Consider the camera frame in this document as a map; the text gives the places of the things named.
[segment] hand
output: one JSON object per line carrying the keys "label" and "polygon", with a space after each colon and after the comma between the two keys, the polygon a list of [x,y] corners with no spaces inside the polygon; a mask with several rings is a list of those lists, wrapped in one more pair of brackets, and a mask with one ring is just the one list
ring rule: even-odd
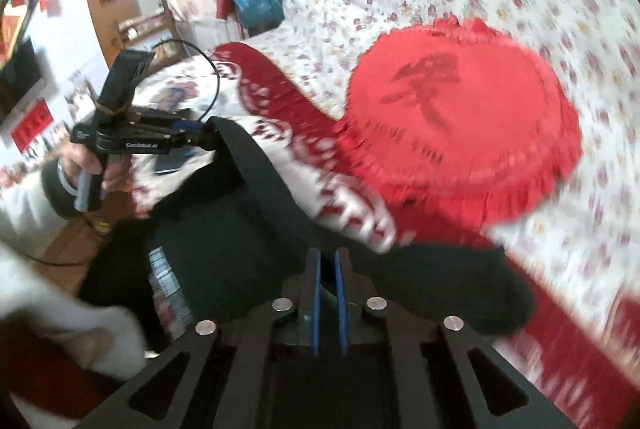
{"label": "hand", "polygon": [[[69,183],[78,188],[80,173],[84,170],[91,174],[100,174],[102,167],[97,156],[80,144],[69,144],[62,154],[62,168]],[[109,164],[102,177],[102,188],[111,192],[127,182],[131,158],[121,156],[117,162]]]}

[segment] blue plastic bag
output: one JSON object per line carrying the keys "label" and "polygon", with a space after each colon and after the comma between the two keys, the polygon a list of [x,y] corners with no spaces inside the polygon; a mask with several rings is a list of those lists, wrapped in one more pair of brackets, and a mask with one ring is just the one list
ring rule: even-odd
{"label": "blue plastic bag", "polygon": [[234,0],[240,23],[245,28],[280,24],[284,20],[282,0]]}

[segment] television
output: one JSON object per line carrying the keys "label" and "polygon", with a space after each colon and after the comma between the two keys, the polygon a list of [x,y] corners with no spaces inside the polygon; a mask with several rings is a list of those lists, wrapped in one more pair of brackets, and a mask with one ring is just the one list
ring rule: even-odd
{"label": "television", "polygon": [[26,93],[42,79],[31,39],[22,41],[0,69],[0,124]]}

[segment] black handle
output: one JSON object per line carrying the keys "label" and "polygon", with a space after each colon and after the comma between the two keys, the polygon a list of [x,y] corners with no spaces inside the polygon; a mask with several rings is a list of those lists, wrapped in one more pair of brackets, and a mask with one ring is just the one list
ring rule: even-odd
{"label": "black handle", "polygon": [[82,171],[78,179],[78,194],[76,195],[76,211],[81,213],[89,213],[97,211],[102,207],[102,175],[107,165],[108,155],[98,155],[102,172],[100,174],[91,174]]}

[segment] triangular cutout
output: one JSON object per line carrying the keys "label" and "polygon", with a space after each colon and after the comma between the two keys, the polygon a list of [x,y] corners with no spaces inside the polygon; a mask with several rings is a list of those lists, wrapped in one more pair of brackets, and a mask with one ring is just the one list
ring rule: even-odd
{"label": "triangular cutout", "polygon": [[189,363],[189,352],[181,351],[129,399],[129,407],[154,420],[163,420],[175,390]]}
{"label": "triangular cutout", "polygon": [[527,395],[482,352],[482,349],[470,349],[467,355],[492,415],[507,414],[529,402]]}

